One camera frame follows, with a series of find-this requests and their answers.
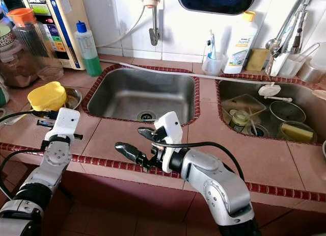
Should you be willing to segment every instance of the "kitchen counter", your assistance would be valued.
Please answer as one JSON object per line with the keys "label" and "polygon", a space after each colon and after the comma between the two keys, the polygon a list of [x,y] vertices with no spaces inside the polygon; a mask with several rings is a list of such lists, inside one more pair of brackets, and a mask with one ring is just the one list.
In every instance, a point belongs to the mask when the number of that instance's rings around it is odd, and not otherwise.
{"label": "kitchen counter", "polygon": [[[103,57],[136,65],[181,68],[196,74],[202,73],[199,63]],[[108,63],[101,65],[103,69],[112,66]],[[256,75],[250,72],[248,77],[257,78]],[[90,77],[84,71],[66,69],[65,75],[59,81],[64,86],[78,88],[86,96],[96,80],[96,77]],[[27,94],[43,84],[37,81],[24,89],[10,89],[11,100],[5,108],[12,112],[27,110]],[[228,148],[243,169],[254,202],[326,213],[326,160],[320,145],[245,136],[231,130],[219,117],[215,80],[200,78],[199,98],[200,116],[182,128],[183,143],[213,141]],[[78,110],[81,117],[76,133],[82,134],[84,138],[74,141],[71,147],[73,162],[68,170],[194,191],[188,183],[180,179],[179,174],[166,174],[158,169],[152,169],[150,174],[141,172],[139,166],[131,164],[115,151],[114,144],[121,141],[136,146],[144,153],[150,153],[150,141],[140,136],[137,129],[151,125],[88,116],[81,106]],[[47,128],[37,126],[32,116],[24,117],[13,126],[2,126],[0,153],[6,156],[12,150],[21,149],[20,146],[39,148],[47,131]],[[219,157],[235,170],[231,160],[218,149],[198,149]],[[19,154],[16,159],[39,164],[42,157]]]}

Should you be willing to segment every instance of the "white plastic bottle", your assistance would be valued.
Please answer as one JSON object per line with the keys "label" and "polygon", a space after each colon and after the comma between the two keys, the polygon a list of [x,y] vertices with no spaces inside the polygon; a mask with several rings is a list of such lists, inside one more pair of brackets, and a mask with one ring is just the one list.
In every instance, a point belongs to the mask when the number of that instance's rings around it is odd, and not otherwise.
{"label": "white plastic bottle", "polygon": [[80,53],[86,66],[86,72],[90,76],[99,76],[102,73],[100,60],[97,55],[96,46],[91,30],[87,30],[84,22],[76,24],[75,37],[79,43]]}
{"label": "white plastic bottle", "polygon": [[239,74],[243,68],[251,44],[257,34],[258,27],[254,23],[255,12],[246,11],[242,20],[232,27],[227,61],[222,70],[224,74]]}

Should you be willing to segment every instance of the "white sticker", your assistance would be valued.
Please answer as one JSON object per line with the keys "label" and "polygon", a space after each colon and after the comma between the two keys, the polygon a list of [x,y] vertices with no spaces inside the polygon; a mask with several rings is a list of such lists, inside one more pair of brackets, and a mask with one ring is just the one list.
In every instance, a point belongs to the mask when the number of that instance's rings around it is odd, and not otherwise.
{"label": "white sticker", "polygon": [[72,11],[69,0],[60,0],[60,2],[61,2],[61,7],[63,9],[63,12],[65,14],[68,14],[68,13],[70,13]]}

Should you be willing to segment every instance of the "kitchen sink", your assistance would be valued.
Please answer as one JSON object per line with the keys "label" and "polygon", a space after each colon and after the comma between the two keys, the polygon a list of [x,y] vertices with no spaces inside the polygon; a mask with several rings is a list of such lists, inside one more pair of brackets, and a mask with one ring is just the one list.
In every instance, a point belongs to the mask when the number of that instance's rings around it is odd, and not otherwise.
{"label": "kitchen sink", "polygon": [[104,77],[87,109],[95,116],[135,121],[153,121],[175,111],[185,124],[195,114],[195,79],[118,68]]}
{"label": "kitchen sink", "polygon": [[[269,105],[275,101],[273,99],[264,99],[259,96],[258,90],[263,85],[260,84],[247,84],[229,81],[216,81],[220,92],[221,102],[240,96],[242,94],[249,94],[262,104],[266,106],[266,110],[261,112],[257,118],[260,125],[268,130],[268,137],[278,138],[279,135],[279,122],[275,122],[271,118]],[[312,90],[297,84],[289,83],[276,83],[281,86],[281,91],[277,97],[291,97],[294,104],[301,107],[306,113],[305,124],[310,126],[317,134],[317,143],[323,143],[326,139],[326,101],[317,98],[312,94]]]}

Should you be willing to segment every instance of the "white hose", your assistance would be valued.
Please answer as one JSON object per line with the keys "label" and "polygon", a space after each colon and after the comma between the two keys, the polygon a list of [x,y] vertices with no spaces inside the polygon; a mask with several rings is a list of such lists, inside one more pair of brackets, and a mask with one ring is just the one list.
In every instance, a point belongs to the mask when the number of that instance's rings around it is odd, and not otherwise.
{"label": "white hose", "polygon": [[205,75],[205,74],[193,74],[193,73],[181,73],[181,72],[173,72],[173,71],[160,71],[160,70],[154,70],[154,69],[147,69],[139,66],[135,66],[132,64],[126,64],[118,61],[113,60],[106,60],[106,59],[100,59],[101,62],[105,63],[111,63],[111,64],[120,64],[123,66],[127,66],[134,69],[140,69],[145,70],[153,73],[160,73],[160,74],[176,74],[176,75],[189,75],[189,76],[196,76],[200,78],[208,78],[208,79],[216,79],[216,80],[224,80],[224,81],[230,81],[230,82],[240,82],[240,83],[249,83],[249,84],[271,84],[271,82],[259,82],[259,81],[250,81],[250,80],[241,80],[236,78],[227,78],[227,77],[220,77],[220,76],[212,76],[212,75]]}
{"label": "white hose", "polygon": [[129,31],[127,31],[124,35],[120,36],[117,40],[115,41],[111,41],[109,43],[106,43],[106,44],[102,44],[102,45],[96,45],[96,47],[105,47],[105,46],[110,46],[120,40],[122,40],[123,38],[125,38],[135,27],[136,25],[138,24],[139,20],[141,20],[143,14],[144,14],[144,10],[145,10],[145,6],[143,6],[143,9],[142,9],[142,12],[141,14],[139,15],[139,18],[137,19],[137,21],[134,23],[134,25],[130,28]]}

